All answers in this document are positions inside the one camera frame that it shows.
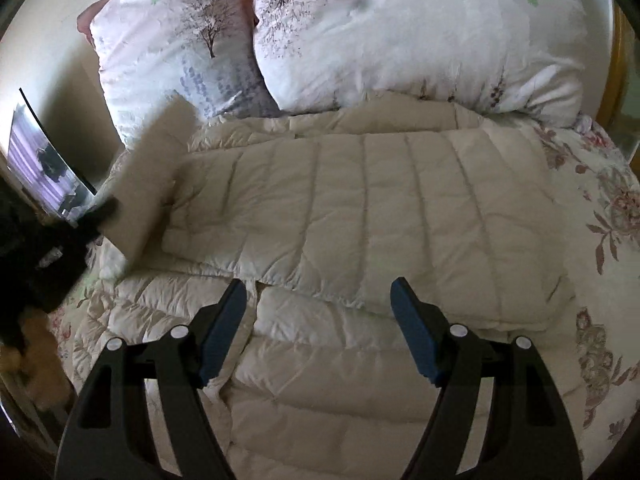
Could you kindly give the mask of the person left hand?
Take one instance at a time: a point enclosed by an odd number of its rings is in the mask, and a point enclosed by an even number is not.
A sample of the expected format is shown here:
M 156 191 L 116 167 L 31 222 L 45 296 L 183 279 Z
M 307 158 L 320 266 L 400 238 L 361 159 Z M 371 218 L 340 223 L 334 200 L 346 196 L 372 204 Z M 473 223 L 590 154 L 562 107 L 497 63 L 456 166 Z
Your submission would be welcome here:
M 39 411 L 65 405 L 73 388 L 58 356 L 58 342 L 50 331 L 48 316 L 28 311 L 21 330 L 26 342 L 23 351 L 1 345 L 2 372 L 25 376 L 26 396 Z

